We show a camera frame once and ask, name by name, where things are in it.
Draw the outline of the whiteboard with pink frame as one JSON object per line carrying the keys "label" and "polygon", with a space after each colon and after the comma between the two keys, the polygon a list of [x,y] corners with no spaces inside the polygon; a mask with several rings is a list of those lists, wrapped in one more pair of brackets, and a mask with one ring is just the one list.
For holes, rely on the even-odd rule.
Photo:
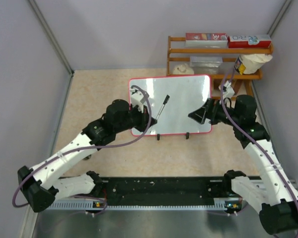
{"label": "whiteboard with pink frame", "polygon": [[211,97],[211,78],[208,75],[181,75],[169,77],[134,78],[129,86],[137,85],[149,94],[152,116],[156,118],[166,98],[157,124],[146,136],[209,133],[212,126],[207,119],[199,124],[188,114],[200,108]]}

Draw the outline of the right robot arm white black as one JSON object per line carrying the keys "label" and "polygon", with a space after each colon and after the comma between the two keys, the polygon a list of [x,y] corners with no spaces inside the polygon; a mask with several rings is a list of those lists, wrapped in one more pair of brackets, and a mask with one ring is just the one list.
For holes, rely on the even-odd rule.
{"label": "right robot arm white black", "polygon": [[233,127],[234,136],[254,161],[264,190],[255,186],[241,171],[229,170],[224,175],[222,191],[227,196],[242,197],[259,215],[264,230],[270,235],[296,230],[298,237],[298,191],[279,163],[268,132],[256,121],[257,104],[249,95],[239,95],[235,106],[208,98],[188,118],[199,124],[220,122]]}

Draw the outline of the black marker cap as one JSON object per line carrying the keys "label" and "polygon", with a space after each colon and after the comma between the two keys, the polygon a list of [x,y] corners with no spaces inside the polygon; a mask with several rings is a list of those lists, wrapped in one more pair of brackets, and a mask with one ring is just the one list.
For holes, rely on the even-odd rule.
{"label": "black marker cap", "polygon": [[170,96],[169,95],[166,95],[164,101],[163,101],[163,104],[167,104],[168,100],[169,100]]}

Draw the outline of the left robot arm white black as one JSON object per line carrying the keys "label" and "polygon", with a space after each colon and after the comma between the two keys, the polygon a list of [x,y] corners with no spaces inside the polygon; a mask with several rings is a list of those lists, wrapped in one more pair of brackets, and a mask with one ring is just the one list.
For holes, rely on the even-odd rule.
{"label": "left robot arm white black", "polygon": [[101,118],[90,122],[55,155],[31,168],[21,167],[17,172],[17,191],[22,192],[35,213],[59,199],[77,195],[98,197],[104,189],[99,174],[88,171],[77,177],[64,177],[64,173],[99,150],[111,148],[118,133],[135,128],[145,134],[156,123],[149,103],[139,106],[114,100]]}

